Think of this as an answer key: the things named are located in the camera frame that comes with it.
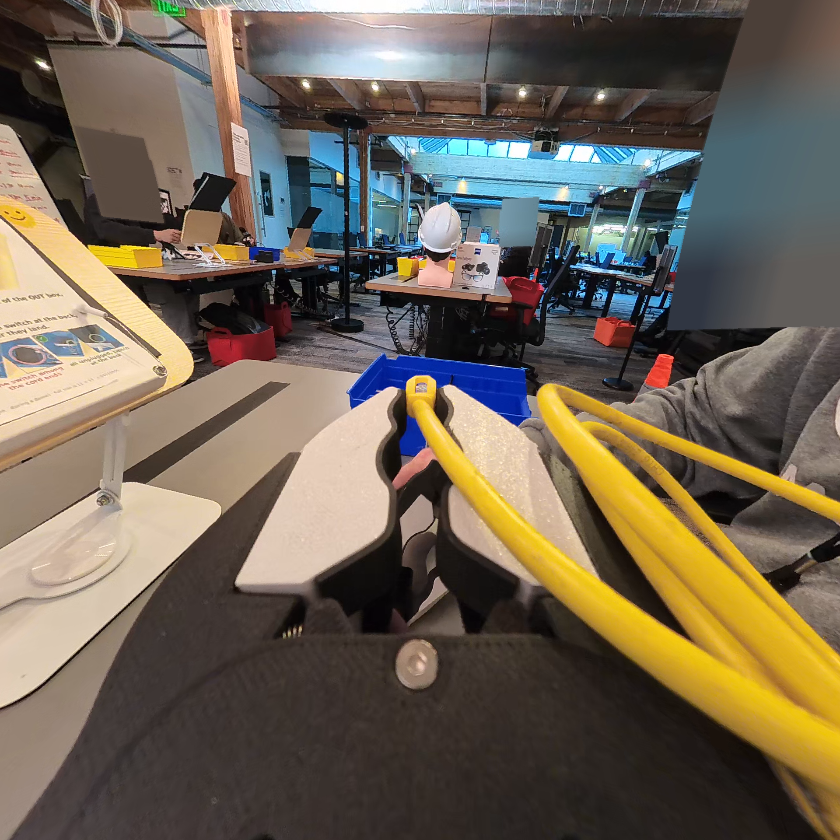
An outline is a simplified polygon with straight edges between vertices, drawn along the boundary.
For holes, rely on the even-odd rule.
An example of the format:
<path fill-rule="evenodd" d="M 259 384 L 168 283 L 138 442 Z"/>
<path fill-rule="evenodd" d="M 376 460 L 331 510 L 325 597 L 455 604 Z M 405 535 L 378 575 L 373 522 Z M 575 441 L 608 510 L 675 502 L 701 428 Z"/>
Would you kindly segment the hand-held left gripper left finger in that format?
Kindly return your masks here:
<path fill-rule="evenodd" d="M 238 590 L 333 599 L 348 614 L 385 596 L 401 568 L 392 480 L 401 468 L 404 391 L 394 386 L 310 440 L 238 573 Z"/>

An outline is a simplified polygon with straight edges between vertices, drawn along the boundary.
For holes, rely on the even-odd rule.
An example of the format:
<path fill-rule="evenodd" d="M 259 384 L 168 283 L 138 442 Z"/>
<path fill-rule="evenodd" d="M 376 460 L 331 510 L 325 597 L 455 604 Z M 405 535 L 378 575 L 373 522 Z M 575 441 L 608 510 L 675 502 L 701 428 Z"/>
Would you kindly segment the white printed box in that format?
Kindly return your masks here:
<path fill-rule="evenodd" d="M 497 282 L 501 247 L 464 242 L 457 246 L 453 287 L 491 292 Z"/>

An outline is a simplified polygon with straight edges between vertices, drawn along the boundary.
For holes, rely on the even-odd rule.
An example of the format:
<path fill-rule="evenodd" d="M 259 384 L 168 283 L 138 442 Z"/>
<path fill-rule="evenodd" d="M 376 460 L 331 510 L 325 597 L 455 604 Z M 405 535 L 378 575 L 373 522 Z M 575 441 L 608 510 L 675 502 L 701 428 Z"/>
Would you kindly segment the long wooden desk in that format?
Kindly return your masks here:
<path fill-rule="evenodd" d="M 338 259 L 316 253 L 305 259 L 291 259 L 281 255 L 278 261 L 260 263 L 258 261 L 206 262 L 200 260 L 178 259 L 168 260 L 163 266 L 152 268 L 133 268 L 125 266 L 111 266 L 111 271 L 119 277 L 137 278 L 142 285 L 153 282 L 164 282 L 174 287 L 183 284 L 186 292 L 194 296 L 201 296 L 227 289 L 234 290 L 241 287 L 255 287 L 259 277 L 271 272 L 270 282 L 275 284 L 279 275 L 299 275 L 306 271 L 312 275 L 326 266 L 333 266 Z"/>

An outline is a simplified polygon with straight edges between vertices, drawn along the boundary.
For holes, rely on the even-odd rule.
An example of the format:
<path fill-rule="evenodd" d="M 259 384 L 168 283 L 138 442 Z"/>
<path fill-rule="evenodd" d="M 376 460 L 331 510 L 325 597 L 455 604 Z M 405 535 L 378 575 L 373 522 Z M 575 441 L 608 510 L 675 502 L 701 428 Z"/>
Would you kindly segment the red bag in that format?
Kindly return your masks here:
<path fill-rule="evenodd" d="M 543 297 L 543 285 L 530 276 L 508 276 L 503 281 L 511 294 L 504 319 L 528 326 Z"/>
<path fill-rule="evenodd" d="M 259 332 L 231 333 L 225 328 L 213 328 L 206 334 L 211 362 L 224 367 L 238 361 L 273 361 L 277 357 L 275 334 L 267 326 Z"/>

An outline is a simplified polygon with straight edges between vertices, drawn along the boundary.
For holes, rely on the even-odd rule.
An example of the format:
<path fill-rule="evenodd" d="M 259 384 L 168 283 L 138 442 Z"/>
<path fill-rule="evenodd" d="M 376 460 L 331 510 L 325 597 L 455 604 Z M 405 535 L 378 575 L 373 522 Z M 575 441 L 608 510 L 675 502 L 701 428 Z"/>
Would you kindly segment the person's grey sweatshirt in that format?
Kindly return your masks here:
<path fill-rule="evenodd" d="M 741 511 L 728 536 L 765 574 L 792 564 L 838 535 L 838 524 L 770 493 Z M 800 574 L 783 598 L 836 652 L 839 649 L 839 559 Z"/>

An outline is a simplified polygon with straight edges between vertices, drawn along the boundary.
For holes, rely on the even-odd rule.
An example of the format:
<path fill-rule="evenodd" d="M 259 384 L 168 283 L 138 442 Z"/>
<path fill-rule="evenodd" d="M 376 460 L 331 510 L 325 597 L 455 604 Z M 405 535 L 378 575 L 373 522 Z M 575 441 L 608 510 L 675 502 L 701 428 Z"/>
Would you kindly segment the small whiteboard red writing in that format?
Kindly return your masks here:
<path fill-rule="evenodd" d="M 16 131 L 1 124 L 1 197 L 12 198 L 66 226 Z"/>

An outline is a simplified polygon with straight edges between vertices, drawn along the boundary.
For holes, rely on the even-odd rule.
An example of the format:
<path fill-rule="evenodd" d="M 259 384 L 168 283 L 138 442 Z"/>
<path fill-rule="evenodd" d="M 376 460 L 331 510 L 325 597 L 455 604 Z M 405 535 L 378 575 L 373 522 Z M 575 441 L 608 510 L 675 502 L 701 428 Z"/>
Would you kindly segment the orange cone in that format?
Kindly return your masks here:
<path fill-rule="evenodd" d="M 673 370 L 675 357 L 671 354 L 660 353 L 647 373 L 644 383 L 639 387 L 637 395 L 647 392 L 665 389 L 670 385 L 670 377 Z"/>

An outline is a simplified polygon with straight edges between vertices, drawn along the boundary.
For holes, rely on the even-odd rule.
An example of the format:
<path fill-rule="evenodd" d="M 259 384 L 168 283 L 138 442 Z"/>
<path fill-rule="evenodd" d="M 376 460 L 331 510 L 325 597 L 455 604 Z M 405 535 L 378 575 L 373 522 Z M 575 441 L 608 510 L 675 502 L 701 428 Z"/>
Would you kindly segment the short wooden desk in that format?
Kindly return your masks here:
<path fill-rule="evenodd" d="M 395 344 L 399 352 L 423 353 L 438 360 L 477 361 L 484 344 L 482 326 L 493 308 L 504 312 L 512 297 L 503 280 L 491 289 L 465 287 L 422 287 L 416 277 L 396 272 L 366 283 L 366 289 L 380 294 L 386 321 L 393 338 L 398 324 L 408 325 L 412 343 Z"/>

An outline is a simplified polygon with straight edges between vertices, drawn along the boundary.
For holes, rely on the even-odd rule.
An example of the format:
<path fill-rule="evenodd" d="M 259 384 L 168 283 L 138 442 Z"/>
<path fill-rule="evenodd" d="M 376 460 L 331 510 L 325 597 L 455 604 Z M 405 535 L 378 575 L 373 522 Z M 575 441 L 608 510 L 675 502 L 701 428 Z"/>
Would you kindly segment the person's right hand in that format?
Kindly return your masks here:
<path fill-rule="evenodd" d="M 393 479 L 393 486 L 396 490 L 404 486 L 415 476 L 425 471 L 427 467 L 435 462 L 436 456 L 430 447 L 423 448 L 416 456 L 406 462 Z"/>

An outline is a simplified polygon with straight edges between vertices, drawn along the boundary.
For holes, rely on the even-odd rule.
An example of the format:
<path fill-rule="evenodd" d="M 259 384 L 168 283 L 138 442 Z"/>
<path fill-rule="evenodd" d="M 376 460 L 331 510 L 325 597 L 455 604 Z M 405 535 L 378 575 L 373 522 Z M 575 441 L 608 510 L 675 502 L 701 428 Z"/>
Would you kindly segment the black office chair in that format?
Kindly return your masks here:
<path fill-rule="evenodd" d="M 521 322 L 514 323 L 507 321 L 506 331 L 503 335 L 504 341 L 502 343 L 502 363 L 523 366 L 523 356 L 526 347 L 528 345 L 533 347 L 543 345 L 550 305 L 553 304 L 554 299 L 558 297 L 566 286 L 566 282 L 571 276 L 571 266 L 576 261 L 579 252 L 580 247 L 578 245 L 572 245 L 569 248 L 561 267 L 557 269 L 551 280 L 549 280 L 548 286 L 544 287 L 541 302 L 528 326 L 523 326 Z"/>

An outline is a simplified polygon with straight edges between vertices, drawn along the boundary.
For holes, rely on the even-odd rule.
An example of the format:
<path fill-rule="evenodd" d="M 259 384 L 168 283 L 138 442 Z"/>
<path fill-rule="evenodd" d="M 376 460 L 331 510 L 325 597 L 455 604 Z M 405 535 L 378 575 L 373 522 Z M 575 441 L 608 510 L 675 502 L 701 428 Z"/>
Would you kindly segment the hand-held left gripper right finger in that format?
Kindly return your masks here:
<path fill-rule="evenodd" d="M 436 413 L 481 475 L 545 538 L 598 576 L 538 446 L 508 420 L 455 385 L 437 389 Z M 457 599 L 465 629 L 478 631 L 499 602 L 526 607 L 547 591 L 455 487 L 441 496 L 438 578 Z"/>

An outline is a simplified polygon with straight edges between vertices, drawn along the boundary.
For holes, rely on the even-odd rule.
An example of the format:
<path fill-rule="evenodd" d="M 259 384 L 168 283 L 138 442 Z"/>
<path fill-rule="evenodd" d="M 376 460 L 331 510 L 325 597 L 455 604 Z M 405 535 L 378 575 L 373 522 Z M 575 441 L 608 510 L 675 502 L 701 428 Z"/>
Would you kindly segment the wooden post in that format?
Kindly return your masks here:
<path fill-rule="evenodd" d="M 225 7 L 201 11 L 201 21 L 210 66 L 213 95 L 217 115 L 219 139 L 222 145 L 224 173 L 235 181 L 228 197 L 230 215 L 237 226 L 256 231 L 249 176 L 235 170 L 233 126 L 244 128 L 238 89 L 234 33 L 230 12 Z"/>

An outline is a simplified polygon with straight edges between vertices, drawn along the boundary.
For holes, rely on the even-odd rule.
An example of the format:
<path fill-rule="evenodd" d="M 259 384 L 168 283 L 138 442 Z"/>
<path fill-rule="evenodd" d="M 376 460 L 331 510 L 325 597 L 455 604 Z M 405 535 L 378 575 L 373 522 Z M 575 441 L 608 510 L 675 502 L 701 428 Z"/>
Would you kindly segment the black stand pole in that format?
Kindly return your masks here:
<path fill-rule="evenodd" d="M 665 288 L 668 285 L 671 267 L 674 263 L 677 250 L 677 247 L 674 245 L 667 245 L 664 248 L 660 256 L 661 259 L 659 260 L 657 269 L 654 273 L 654 279 L 650 281 L 650 283 L 643 289 L 643 292 L 638 296 L 638 299 L 642 301 L 642 307 L 634 324 L 632 338 L 626 348 L 624 360 L 617 376 L 606 377 L 603 379 L 602 383 L 606 388 L 619 392 L 632 391 L 634 386 L 630 381 L 624 378 L 624 374 L 627 370 L 628 363 L 631 360 L 636 339 L 644 324 L 650 299 L 664 294 Z"/>

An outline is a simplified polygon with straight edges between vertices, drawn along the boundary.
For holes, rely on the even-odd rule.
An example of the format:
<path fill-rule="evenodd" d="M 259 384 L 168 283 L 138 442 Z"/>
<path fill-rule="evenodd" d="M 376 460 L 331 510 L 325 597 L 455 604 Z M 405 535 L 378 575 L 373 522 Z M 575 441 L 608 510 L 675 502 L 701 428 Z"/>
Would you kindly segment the wooden display board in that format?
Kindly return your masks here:
<path fill-rule="evenodd" d="M 108 267 L 105 267 L 68 229 L 66 230 L 74 237 L 78 245 L 70 245 L 70 240 L 67 239 L 65 244 L 52 248 L 51 243 L 58 239 L 58 234 L 36 234 L 35 243 L 37 245 L 47 245 L 47 251 L 58 267 L 75 276 L 85 294 L 101 303 L 105 309 L 116 316 L 154 350 L 167 370 L 167 376 L 165 383 L 147 396 L 137 398 L 131 403 L 114 408 L 100 416 L 16 451 L 2 452 L 1 433 L 2 469 L 15 466 L 33 456 L 55 448 L 170 392 L 184 384 L 193 372 L 193 357 L 186 344 L 141 299 L 133 294 L 120 278 L 112 273 Z"/>

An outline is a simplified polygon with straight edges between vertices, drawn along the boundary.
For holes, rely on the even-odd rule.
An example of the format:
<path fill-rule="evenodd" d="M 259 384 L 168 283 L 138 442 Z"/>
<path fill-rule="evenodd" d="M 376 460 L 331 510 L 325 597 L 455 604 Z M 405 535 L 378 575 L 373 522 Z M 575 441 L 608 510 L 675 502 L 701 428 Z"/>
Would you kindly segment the blue plastic bin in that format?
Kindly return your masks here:
<path fill-rule="evenodd" d="M 454 385 L 514 426 L 531 416 L 526 376 L 519 368 L 410 355 L 389 359 L 384 354 L 375 359 L 347 391 L 351 412 L 354 413 L 357 406 L 389 387 L 404 389 L 406 382 L 416 375 L 430 376 L 438 387 Z M 363 410 L 362 414 L 361 419 L 342 417 L 334 424 L 340 427 L 341 445 L 349 446 L 350 450 L 363 445 L 370 436 L 371 430 L 366 424 L 367 410 Z M 414 457 L 425 446 L 417 423 L 408 418 L 399 441 L 400 454 Z"/>

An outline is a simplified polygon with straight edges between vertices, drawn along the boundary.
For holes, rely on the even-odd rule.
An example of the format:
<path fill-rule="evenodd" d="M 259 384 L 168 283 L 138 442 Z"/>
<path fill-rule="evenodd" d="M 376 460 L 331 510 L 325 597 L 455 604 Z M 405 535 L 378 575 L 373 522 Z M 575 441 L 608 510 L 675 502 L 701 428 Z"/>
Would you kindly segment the white hard hat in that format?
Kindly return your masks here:
<path fill-rule="evenodd" d="M 425 212 L 417 236 L 426 251 L 449 254 L 462 241 L 459 214 L 450 203 L 440 203 Z"/>

